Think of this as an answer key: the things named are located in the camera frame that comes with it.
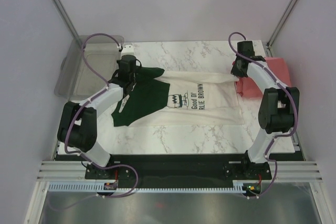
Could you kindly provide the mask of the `cream green raglan t-shirt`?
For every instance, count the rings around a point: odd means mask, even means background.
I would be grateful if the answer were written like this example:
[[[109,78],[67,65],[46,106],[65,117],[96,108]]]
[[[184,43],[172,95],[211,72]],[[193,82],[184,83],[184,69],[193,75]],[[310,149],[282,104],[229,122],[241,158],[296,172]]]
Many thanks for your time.
[[[111,116],[115,127],[242,125],[237,78],[227,73],[141,68]]]

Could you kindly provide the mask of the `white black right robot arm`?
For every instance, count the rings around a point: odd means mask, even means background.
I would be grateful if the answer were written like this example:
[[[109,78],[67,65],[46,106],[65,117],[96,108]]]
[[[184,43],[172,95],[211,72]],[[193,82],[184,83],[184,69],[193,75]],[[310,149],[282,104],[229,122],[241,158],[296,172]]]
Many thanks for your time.
[[[237,48],[232,50],[236,59],[231,74],[251,78],[263,94],[258,112],[260,130],[247,151],[249,161],[240,166],[241,174],[251,179],[259,173],[258,164],[269,161],[269,153],[276,139],[290,137],[295,132],[300,92],[280,81],[264,57],[255,55],[252,41],[240,41]]]

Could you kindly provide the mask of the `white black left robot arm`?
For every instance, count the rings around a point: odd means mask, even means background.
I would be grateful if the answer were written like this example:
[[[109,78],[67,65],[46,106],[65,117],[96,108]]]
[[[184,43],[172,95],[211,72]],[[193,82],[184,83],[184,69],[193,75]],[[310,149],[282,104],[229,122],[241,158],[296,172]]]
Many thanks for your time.
[[[57,132],[66,154],[76,154],[97,166],[97,173],[111,178],[115,165],[110,154],[98,142],[98,117],[109,107],[124,99],[135,85],[135,73],[140,69],[137,58],[126,54],[117,61],[118,69],[107,86],[79,103],[64,105]]]

